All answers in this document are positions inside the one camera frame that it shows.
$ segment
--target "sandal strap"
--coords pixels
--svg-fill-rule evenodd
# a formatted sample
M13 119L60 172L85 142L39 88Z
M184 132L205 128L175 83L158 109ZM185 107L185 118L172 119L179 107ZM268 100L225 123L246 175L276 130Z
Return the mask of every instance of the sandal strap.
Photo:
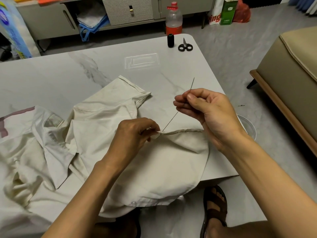
M216 194L212 193L211 190L206 192L207 201L211 201L219 206L221 212L227 213L227 203L224 202L220 197Z
M209 209L207 210L207 223L211 218L216 218L221 221L223 226L227 226L226 215L227 212L221 212L216 209Z

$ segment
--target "brown sandal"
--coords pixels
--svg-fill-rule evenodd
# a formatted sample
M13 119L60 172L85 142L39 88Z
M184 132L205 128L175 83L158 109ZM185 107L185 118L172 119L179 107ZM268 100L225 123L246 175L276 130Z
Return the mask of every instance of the brown sandal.
M215 188L216 192L219 192L222 195L225 202L211 191L212 188ZM216 209L208 209L207 210L207 201L214 202L217 206L219 206L220 211L218 211ZM203 226L201 227L200 238L205 238L208 221L211 218L216 218L216 219L221 221L223 226L227 226L227 223L226 223L227 208L228 208L228 206L227 206L226 196L224 195L224 192L222 191L222 189L218 185L205 188L205 191L204 191L205 218L204 218Z

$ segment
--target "red plastic bag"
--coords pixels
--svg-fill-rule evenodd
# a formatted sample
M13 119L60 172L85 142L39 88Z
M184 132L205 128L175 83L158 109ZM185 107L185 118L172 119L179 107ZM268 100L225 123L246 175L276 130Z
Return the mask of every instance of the red plastic bag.
M237 8L233 16L234 22L248 22L250 21L251 11L247 4L243 3L242 0L238 0Z

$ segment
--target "fingernail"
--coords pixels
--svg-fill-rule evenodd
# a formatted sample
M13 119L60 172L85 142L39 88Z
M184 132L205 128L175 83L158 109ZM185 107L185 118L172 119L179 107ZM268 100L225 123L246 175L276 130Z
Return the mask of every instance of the fingernail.
M194 98L194 95L192 94L187 94L187 99L193 99Z

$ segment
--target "bottle with red liquid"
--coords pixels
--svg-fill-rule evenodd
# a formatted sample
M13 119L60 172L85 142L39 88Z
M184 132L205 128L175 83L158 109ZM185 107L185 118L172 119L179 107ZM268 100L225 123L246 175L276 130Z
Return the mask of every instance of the bottle with red liquid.
M177 2L173 1L166 16L166 35L169 34L180 34L183 28L183 15L180 12Z

